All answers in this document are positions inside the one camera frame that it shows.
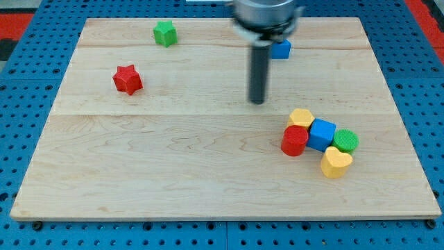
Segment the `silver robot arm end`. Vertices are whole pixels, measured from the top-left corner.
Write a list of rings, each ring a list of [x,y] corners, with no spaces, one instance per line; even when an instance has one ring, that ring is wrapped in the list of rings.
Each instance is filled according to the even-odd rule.
[[[305,10],[296,0],[234,0],[232,7],[234,31],[254,47],[286,40]]]

